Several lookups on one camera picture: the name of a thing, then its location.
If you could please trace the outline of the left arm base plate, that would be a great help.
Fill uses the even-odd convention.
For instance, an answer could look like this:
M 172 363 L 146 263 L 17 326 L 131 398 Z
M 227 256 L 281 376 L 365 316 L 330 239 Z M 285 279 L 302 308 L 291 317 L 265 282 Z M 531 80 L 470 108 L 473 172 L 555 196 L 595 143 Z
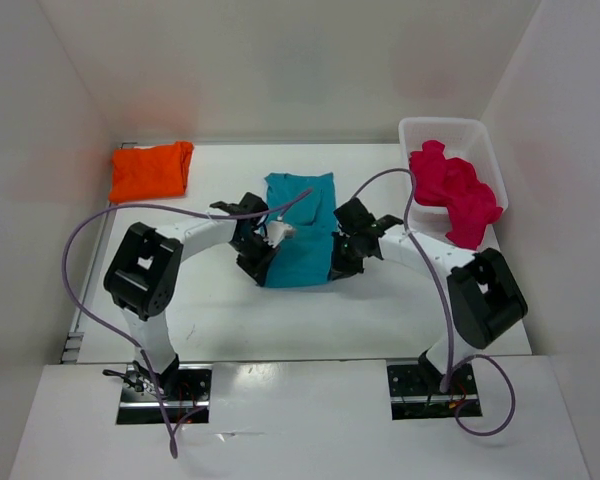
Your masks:
M 124 372 L 112 371 L 122 379 L 117 425 L 155 425 L 163 422 L 153 389 L 142 380 L 133 365 Z M 172 425 L 207 424 L 210 415 L 212 370 L 209 365 L 185 365 L 170 392 L 163 395 L 164 407 Z

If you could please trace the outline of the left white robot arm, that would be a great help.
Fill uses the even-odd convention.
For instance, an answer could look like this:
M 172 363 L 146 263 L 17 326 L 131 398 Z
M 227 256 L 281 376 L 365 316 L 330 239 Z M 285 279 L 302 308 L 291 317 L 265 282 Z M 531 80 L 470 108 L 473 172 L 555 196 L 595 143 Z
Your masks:
M 265 224 L 268 209 L 260 197 L 246 193 L 238 203 L 211 204 L 200 217 L 161 227 L 136 222 L 126 231 L 105 274 L 104 289 L 138 343 L 134 368 L 156 399 L 172 397 L 179 387 L 180 362 L 169 337 L 166 309 L 181 264 L 228 244 L 237 252 L 238 266 L 264 285 L 280 244 L 295 233 L 281 217 Z

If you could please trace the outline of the pink t shirt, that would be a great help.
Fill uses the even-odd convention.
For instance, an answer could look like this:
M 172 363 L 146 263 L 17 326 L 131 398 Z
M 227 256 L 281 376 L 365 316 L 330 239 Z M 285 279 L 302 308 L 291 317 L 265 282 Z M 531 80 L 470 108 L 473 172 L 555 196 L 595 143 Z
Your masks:
M 477 250 L 487 227 L 500 219 L 503 208 L 469 162 L 446 158 L 444 150 L 443 143 L 428 140 L 410 154 L 415 200 L 422 206 L 445 208 L 451 225 L 446 238 L 458 247 Z

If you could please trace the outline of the teal t shirt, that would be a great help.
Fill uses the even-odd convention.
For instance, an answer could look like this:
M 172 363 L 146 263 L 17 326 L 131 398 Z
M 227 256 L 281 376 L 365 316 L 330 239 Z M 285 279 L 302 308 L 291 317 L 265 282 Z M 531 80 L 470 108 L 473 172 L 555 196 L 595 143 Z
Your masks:
M 326 284 L 331 268 L 332 233 L 337 226 L 333 174 L 271 173 L 265 181 L 267 203 L 271 206 L 288 203 L 305 190 L 312 190 L 284 215 L 284 221 L 294 227 L 296 233 L 282 241 L 269 266 L 265 286 L 303 288 Z

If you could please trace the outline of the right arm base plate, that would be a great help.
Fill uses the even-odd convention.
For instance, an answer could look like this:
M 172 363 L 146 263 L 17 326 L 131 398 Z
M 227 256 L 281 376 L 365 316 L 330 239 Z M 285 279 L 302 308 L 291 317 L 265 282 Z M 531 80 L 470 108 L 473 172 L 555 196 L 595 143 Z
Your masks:
M 453 418 L 458 408 L 460 417 L 482 416 L 471 365 L 454 373 L 448 393 L 430 388 L 414 360 L 388 363 L 386 371 L 393 420 Z

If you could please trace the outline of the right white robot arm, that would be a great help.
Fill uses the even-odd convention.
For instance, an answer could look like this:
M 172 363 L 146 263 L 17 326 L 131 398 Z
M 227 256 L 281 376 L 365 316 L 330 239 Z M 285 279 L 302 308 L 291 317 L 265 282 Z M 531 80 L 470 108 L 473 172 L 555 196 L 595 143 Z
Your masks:
M 334 211 L 330 278 L 364 272 L 377 258 L 430 277 L 443 301 L 446 332 L 418 358 L 418 380 L 430 393 L 446 391 L 453 369 L 484 351 L 528 313 L 527 302 L 501 252 L 462 249 L 406 227 L 403 220 L 374 217 L 353 198 Z

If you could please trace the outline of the orange t shirt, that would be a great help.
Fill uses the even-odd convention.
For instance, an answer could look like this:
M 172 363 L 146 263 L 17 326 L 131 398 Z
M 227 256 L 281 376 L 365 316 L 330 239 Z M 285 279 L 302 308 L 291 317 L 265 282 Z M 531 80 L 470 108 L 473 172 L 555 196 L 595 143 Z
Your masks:
M 113 204 L 181 197 L 186 193 L 194 144 L 117 149 L 112 157 Z

